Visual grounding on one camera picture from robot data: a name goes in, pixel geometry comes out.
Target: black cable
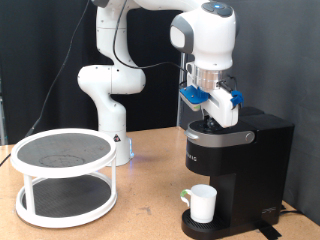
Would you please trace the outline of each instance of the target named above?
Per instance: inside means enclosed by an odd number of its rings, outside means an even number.
[[[119,15],[119,18],[118,18],[118,22],[117,22],[116,32],[115,32],[114,38],[113,38],[113,54],[114,54],[114,56],[116,57],[116,59],[117,59],[121,64],[123,64],[124,66],[129,67],[129,68],[133,68],[133,69],[146,69],[146,68],[157,67],[157,66],[160,66],[160,65],[163,65],[163,64],[171,64],[171,65],[179,68],[180,70],[182,70],[182,71],[184,71],[184,72],[187,72],[187,70],[183,69],[181,66],[179,66],[178,64],[175,64],[175,63],[173,63],[173,62],[163,62],[163,63],[158,63],[158,64],[146,66],[146,67],[135,67],[135,66],[130,66],[130,65],[122,62],[122,61],[118,58],[118,56],[117,56],[117,54],[116,54],[116,39],[117,39],[117,33],[118,33],[118,29],[119,29],[120,19],[121,19],[123,10],[124,10],[124,8],[125,8],[125,6],[126,6],[126,4],[127,4],[127,1],[128,1],[128,0],[126,0],[126,1],[124,2],[123,7],[122,7],[122,9],[121,9],[121,12],[120,12],[120,15]]]
[[[228,75],[228,77],[229,77],[231,80],[234,81],[234,90],[237,91],[237,89],[238,89],[238,81],[237,81],[236,77],[233,77],[233,76],[230,76],[230,75]]]
[[[0,163],[0,167],[7,161],[9,157],[11,157],[11,153]]]
[[[68,61],[68,59],[69,59],[70,51],[71,51],[71,47],[72,47],[72,44],[73,44],[74,36],[76,35],[76,32],[77,32],[77,30],[78,30],[78,28],[79,28],[79,26],[80,26],[80,23],[82,22],[82,19],[83,19],[85,13],[87,12],[87,9],[88,9],[88,6],[89,6],[89,2],[90,2],[90,0],[88,0],[88,2],[87,2],[87,4],[86,4],[86,7],[85,7],[85,9],[83,10],[83,13],[82,13],[82,15],[81,15],[81,18],[80,18],[80,20],[79,20],[79,22],[78,22],[78,24],[77,24],[77,26],[76,26],[73,34],[72,34],[67,55],[66,55],[66,57],[65,57],[65,59],[64,59],[64,61],[63,61],[62,66],[60,67],[60,70],[59,70],[57,76],[55,77],[55,79],[53,80],[53,82],[52,82],[52,84],[51,84],[51,86],[50,86],[50,89],[49,89],[49,91],[48,91],[48,93],[47,93],[46,99],[44,100],[44,103],[43,103],[43,106],[42,106],[42,110],[41,110],[41,112],[40,112],[40,116],[39,116],[38,120],[37,120],[37,121],[33,124],[33,126],[30,128],[30,130],[28,131],[28,133],[26,134],[26,136],[25,136],[24,138],[29,137],[29,136],[33,133],[34,129],[37,127],[37,125],[39,124],[39,122],[40,122],[41,119],[42,119],[42,115],[43,115],[44,109],[45,109],[45,107],[46,107],[46,104],[47,104],[47,102],[48,102],[48,99],[49,99],[49,96],[50,96],[50,94],[51,94],[51,91],[52,91],[55,83],[57,82],[57,80],[58,80],[58,78],[59,78],[62,70],[64,69],[64,67],[65,67],[65,65],[66,65],[66,63],[67,63],[67,61]],[[8,159],[10,156],[11,156],[11,153],[1,162],[0,167],[2,166],[2,164],[4,164],[4,163],[7,161],[7,159]]]
[[[282,216],[282,215],[284,215],[284,214],[287,214],[287,213],[296,213],[296,214],[302,214],[302,215],[304,215],[301,211],[294,210],[294,211],[282,211],[282,212],[280,212],[280,216]]]

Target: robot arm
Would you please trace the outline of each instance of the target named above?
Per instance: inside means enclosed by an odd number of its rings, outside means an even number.
[[[171,9],[185,12],[174,19],[170,30],[172,44],[178,50],[195,56],[195,62],[188,64],[188,88],[182,90],[180,95],[193,110],[202,108],[206,115],[213,117],[222,127],[237,123],[238,107],[234,108],[230,101],[231,94],[218,84],[224,79],[225,70],[232,65],[231,54],[235,42],[236,20],[230,7],[221,4],[221,9],[214,10],[212,4],[216,2],[206,0],[92,0],[92,2],[98,6],[96,22],[98,51],[111,58],[114,65],[83,67],[78,75],[78,83],[95,102],[99,131],[117,139],[117,165],[127,163],[133,157],[133,153],[130,150],[131,141],[126,136],[126,110],[111,98],[111,94],[139,93],[146,84],[143,71],[136,67],[128,52],[126,17],[131,9],[143,7],[149,10]],[[113,51],[117,29],[115,52],[124,64],[118,61]]]

